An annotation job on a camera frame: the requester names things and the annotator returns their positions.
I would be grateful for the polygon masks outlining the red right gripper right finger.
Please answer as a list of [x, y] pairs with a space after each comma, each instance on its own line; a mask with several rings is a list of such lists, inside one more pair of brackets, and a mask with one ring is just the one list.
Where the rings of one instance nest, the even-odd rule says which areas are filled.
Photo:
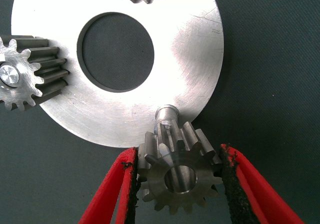
[[302, 219], [237, 149], [221, 144], [221, 176], [233, 224], [302, 224]]

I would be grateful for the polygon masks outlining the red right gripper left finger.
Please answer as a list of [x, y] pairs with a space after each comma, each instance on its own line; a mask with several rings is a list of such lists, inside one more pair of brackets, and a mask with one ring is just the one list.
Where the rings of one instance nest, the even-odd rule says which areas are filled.
[[134, 224], [137, 204], [137, 148], [120, 153], [81, 217], [80, 224]]

